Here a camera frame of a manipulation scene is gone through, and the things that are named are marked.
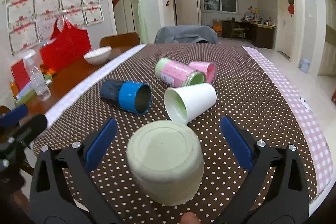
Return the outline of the fingertip at bottom edge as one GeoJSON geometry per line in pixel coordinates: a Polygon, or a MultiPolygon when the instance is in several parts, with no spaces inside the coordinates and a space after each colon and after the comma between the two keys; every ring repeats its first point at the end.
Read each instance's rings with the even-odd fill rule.
{"type": "Polygon", "coordinates": [[[192,212],[187,212],[181,216],[180,224],[200,224],[200,219],[192,212]]]}

